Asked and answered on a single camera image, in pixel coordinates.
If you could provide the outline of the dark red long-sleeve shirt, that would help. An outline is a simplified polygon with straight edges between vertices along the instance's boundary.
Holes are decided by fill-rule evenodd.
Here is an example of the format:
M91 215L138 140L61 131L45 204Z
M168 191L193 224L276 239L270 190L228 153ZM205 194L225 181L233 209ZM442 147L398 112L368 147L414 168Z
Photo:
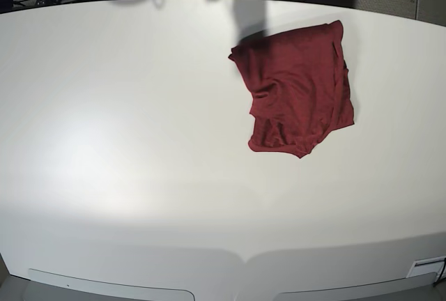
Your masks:
M252 96L254 152L302 158L331 132L354 124L343 24L293 29L231 50Z

